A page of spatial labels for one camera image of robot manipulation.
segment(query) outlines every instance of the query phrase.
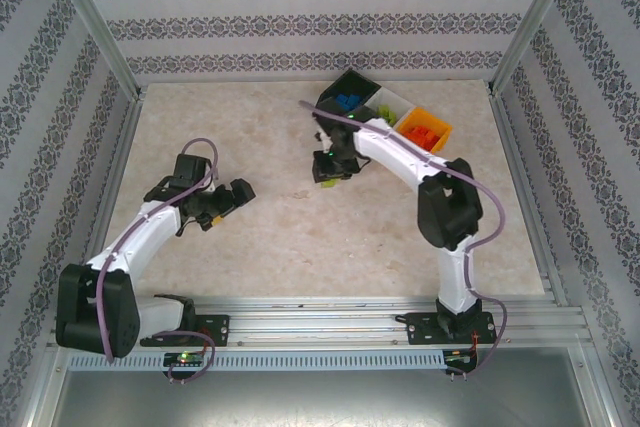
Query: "marble surface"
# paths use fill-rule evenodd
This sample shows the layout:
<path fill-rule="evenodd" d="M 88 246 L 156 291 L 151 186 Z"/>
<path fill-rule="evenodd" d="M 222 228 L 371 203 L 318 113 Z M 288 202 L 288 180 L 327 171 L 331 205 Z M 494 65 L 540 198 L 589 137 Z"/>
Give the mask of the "marble surface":
<path fill-rule="evenodd" d="M 416 225 L 417 200 L 375 163 L 349 181 L 321 188 L 311 176 L 320 148 L 309 113 L 327 82 L 153 84 L 137 126 L 108 241 L 133 218 L 142 197 L 173 172 L 191 138 L 220 151 L 220 182 L 243 177 L 255 200 L 203 233 L 188 226 L 153 259 L 136 289 L 222 296 L 436 296 L 436 250 Z M 505 232 L 476 251 L 481 292 L 541 295 L 539 273 L 481 81 L 382 82 L 453 125 L 444 158 L 463 157 L 496 192 Z M 189 151 L 209 156 L 206 145 Z M 481 196 L 480 235 L 497 214 Z"/>

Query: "beige floor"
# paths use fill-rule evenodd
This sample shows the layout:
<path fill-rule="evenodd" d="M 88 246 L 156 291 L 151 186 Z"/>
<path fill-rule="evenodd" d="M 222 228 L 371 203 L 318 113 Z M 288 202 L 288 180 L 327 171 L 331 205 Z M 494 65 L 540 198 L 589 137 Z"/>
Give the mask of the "beige floor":
<path fill-rule="evenodd" d="M 243 177 L 257 198 L 203 233 L 189 226 L 145 271 L 137 290 L 223 296 L 405 296 L 438 292 L 436 251 L 416 226 L 415 195 L 380 165 L 322 189 L 311 177 L 320 148 L 298 99 L 315 102 L 326 82 L 155 84 L 149 87 L 108 240 L 143 195 L 171 174 L 193 137 L 220 150 L 222 182 Z M 504 234 L 476 252 L 479 290 L 542 294 L 485 88 L 480 81 L 385 82 L 453 125 L 440 152 L 465 158 L 505 204 Z M 209 155 L 206 146 L 190 152 Z M 481 234 L 496 225 L 481 198 Z"/>

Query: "orange compartment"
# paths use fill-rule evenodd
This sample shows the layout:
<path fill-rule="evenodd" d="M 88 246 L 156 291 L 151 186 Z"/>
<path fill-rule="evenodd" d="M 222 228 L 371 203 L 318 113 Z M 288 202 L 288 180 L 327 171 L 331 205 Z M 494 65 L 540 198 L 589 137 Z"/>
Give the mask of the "orange compartment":
<path fill-rule="evenodd" d="M 453 127 L 423 108 L 416 107 L 396 125 L 395 130 L 419 147 L 436 153 L 449 140 Z M 434 145 L 435 137 L 439 139 Z"/>

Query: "patterned wallpaper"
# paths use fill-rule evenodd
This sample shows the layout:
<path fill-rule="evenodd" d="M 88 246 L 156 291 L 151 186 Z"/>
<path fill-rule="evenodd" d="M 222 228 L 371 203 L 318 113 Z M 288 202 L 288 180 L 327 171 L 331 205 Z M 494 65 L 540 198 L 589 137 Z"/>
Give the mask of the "patterned wallpaper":
<path fill-rule="evenodd" d="M 144 85 L 335 77 L 489 80 L 532 0 L 95 0 Z"/>
<path fill-rule="evenodd" d="M 129 104 L 70 0 L 0 0 L 0 426 L 82 261 Z"/>
<path fill-rule="evenodd" d="M 503 100 L 568 297 L 640 424 L 639 0 L 555 0 Z"/>

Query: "purple cable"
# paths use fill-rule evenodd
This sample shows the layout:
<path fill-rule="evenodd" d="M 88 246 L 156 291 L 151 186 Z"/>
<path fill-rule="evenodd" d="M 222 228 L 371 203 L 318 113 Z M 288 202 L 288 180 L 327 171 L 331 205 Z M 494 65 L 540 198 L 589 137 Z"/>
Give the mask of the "purple cable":
<path fill-rule="evenodd" d="M 467 374 L 467 377 L 471 376 L 471 375 L 475 375 L 478 370 L 480 370 L 481 367 L 483 367 L 487 361 L 493 356 L 493 353 L 495 352 L 495 350 L 498 348 L 498 344 L 500 343 L 500 340 L 502 340 L 502 335 L 504 334 L 504 331 L 507 327 L 507 318 L 508 318 L 508 314 L 507 314 L 507 306 L 504 304 L 504 302 L 502 302 L 499 299 L 496 299 L 494 297 L 488 297 L 486 295 L 482 295 L 478 292 L 476 292 L 473 288 L 473 286 L 471 285 L 471 279 L 469 278 L 469 254 L 471 253 L 471 251 L 477 247 L 480 247 L 481 245 L 487 244 L 489 242 L 491 242 L 493 239 L 495 239 L 496 237 L 498 237 L 498 235 L 500 235 L 502 233 L 502 231 L 504 230 L 504 225 L 505 225 L 505 221 L 506 221 L 506 213 L 504 211 L 504 207 L 502 206 L 502 203 L 500 202 L 500 199 L 498 199 L 498 197 L 491 192 L 487 187 L 485 187 L 483 184 L 481 184 L 480 182 L 478 182 L 477 180 L 469 177 L 468 175 L 462 174 L 460 172 L 456 172 L 455 170 L 449 169 L 448 167 L 444 166 L 444 165 L 440 165 L 437 162 L 434 162 L 429 156 L 425 155 L 424 151 L 422 151 L 422 149 L 416 149 L 413 148 L 411 145 L 409 145 L 408 142 L 406 142 L 404 140 L 403 137 L 400 136 L 400 134 L 398 134 L 397 132 L 393 131 L 393 130 L 383 130 L 380 129 L 376 126 L 373 125 L 368 125 L 368 124 L 364 124 L 362 122 L 358 122 L 357 120 L 353 120 L 353 119 L 349 119 L 346 117 L 341 117 L 339 115 L 334 115 L 334 114 L 330 114 L 329 112 L 324 112 L 323 110 L 320 109 L 316 109 L 315 106 L 305 100 L 301 100 L 298 102 L 302 107 L 304 107 L 305 109 L 310 110 L 311 112 L 313 112 L 316 115 L 320 115 L 321 117 L 326 117 L 327 119 L 331 119 L 331 120 L 335 120 L 338 122 L 342 122 L 343 124 L 349 124 L 349 125 L 353 125 L 354 127 L 359 127 L 365 130 L 369 130 L 371 132 L 374 132 L 378 135 L 382 135 L 385 138 L 389 138 L 391 139 L 393 142 L 395 142 L 397 145 L 399 145 L 400 147 L 404 148 L 405 150 L 407 150 L 409 153 L 415 155 L 417 158 L 419 158 L 421 161 L 425 162 L 426 164 L 428 164 L 430 167 L 434 167 L 442 172 L 444 172 L 445 174 L 452 176 L 452 177 L 456 177 L 460 180 L 464 180 L 465 182 L 473 185 L 476 189 L 481 190 L 487 197 L 489 197 L 491 199 L 491 201 L 495 204 L 496 209 L 498 210 L 498 217 L 499 217 L 499 222 L 498 222 L 498 227 L 496 227 L 496 230 L 491 233 L 490 235 L 475 241 L 472 244 L 469 244 L 465 250 L 465 256 L 464 256 L 464 283 L 467 287 L 467 290 L 469 292 L 471 292 L 471 294 L 473 296 L 475 296 L 476 298 L 480 299 L 480 300 L 485 300 L 487 302 L 492 302 L 494 304 L 497 304 L 500 306 L 500 308 L 502 309 L 502 324 L 500 325 L 500 330 L 498 331 L 498 334 L 496 335 L 496 341 L 493 343 L 493 345 L 491 346 L 491 348 L 489 349 L 489 352 L 487 352 L 487 355 L 485 355 L 483 361 L 480 363 L 480 365 L 478 365 L 473 371 L 471 371 L 469 374 Z"/>
<path fill-rule="evenodd" d="M 211 337 L 209 337 L 207 334 L 203 334 L 202 332 L 187 332 L 184 330 L 172 330 L 172 331 L 168 331 L 168 332 L 160 332 L 159 334 L 155 334 L 152 337 L 168 337 L 168 336 L 191 336 L 191 337 L 200 337 L 202 340 L 204 340 L 205 342 L 207 342 L 210 346 L 211 346 L 211 356 L 209 357 L 209 360 L 207 361 L 207 363 L 204 365 L 204 367 L 202 367 L 198 372 L 196 372 L 195 374 L 193 374 L 191 377 L 188 377 L 186 379 L 174 379 L 171 376 L 171 373 L 173 372 L 174 367 L 180 365 L 180 364 L 171 364 L 169 366 L 169 372 L 167 372 L 167 377 L 169 377 L 169 382 L 173 384 L 174 381 L 176 382 L 180 382 L 180 384 L 184 385 L 187 384 L 189 382 L 193 382 L 194 380 L 196 380 L 198 377 L 204 375 L 204 373 L 209 370 L 211 368 L 211 366 L 213 365 L 213 359 L 216 355 L 216 344 L 213 342 L 213 339 Z"/>
<path fill-rule="evenodd" d="M 131 237 L 131 235 L 133 235 L 133 233 L 142 224 L 144 224 L 148 220 L 149 217 L 152 217 L 153 215 L 157 214 L 165 207 L 172 205 L 178 200 L 184 199 L 186 196 L 202 188 L 207 183 L 207 181 L 213 180 L 214 176 L 217 177 L 216 173 L 217 173 L 217 166 L 218 166 L 218 149 L 216 148 L 215 144 L 212 141 L 205 138 L 197 138 L 197 139 L 190 140 L 183 147 L 182 153 L 184 154 L 187 148 L 196 142 L 205 142 L 209 144 L 213 149 L 213 160 L 211 162 L 211 168 L 209 169 L 207 174 L 202 178 L 202 180 L 200 180 L 200 182 L 195 184 L 190 189 L 187 189 L 181 194 L 178 194 L 175 197 L 167 200 L 166 202 L 163 202 L 159 206 L 154 207 L 149 211 L 148 214 L 140 217 L 131 227 L 129 227 L 125 231 L 122 237 L 120 237 L 120 240 L 118 240 L 116 245 L 113 247 L 113 251 L 111 252 L 111 255 L 107 257 L 104 264 L 102 265 L 102 268 L 100 269 L 100 274 L 98 275 L 98 282 L 96 285 L 96 305 L 98 310 L 98 326 L 100 327 L 100 337 L 102 339 L 102 348 L 104 350 L 104 355 L 107 357 L 107 361 L 109 363 L 113 362 L 113 352 L 111 351 L 111 344 L 109 342 L 109 331 L 107 330 L 107 321 L 104 315 L 104 279 L 107 276 L 107 271 L 109 270 L 109 266 L 115 260 L 115 256 L 118 254 L 119 250 L 122 248 L 124 243 L 129 239 L 129 237 Z"/>

